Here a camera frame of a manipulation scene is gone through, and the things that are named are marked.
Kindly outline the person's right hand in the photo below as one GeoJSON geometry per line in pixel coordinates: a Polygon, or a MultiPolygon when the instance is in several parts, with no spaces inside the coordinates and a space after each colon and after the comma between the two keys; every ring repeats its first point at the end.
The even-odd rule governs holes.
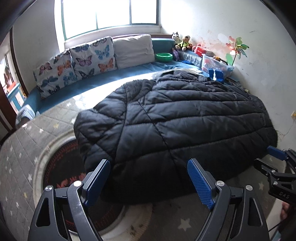
{"type": "Polygon", "coordinates": [[[281,212],[280,212],[280,220],[281,221],[283,221],[287,218],[289,208],[290,208],[290,205],[288,203],[286,203],[286,202],[282,203],[281,212]]]}

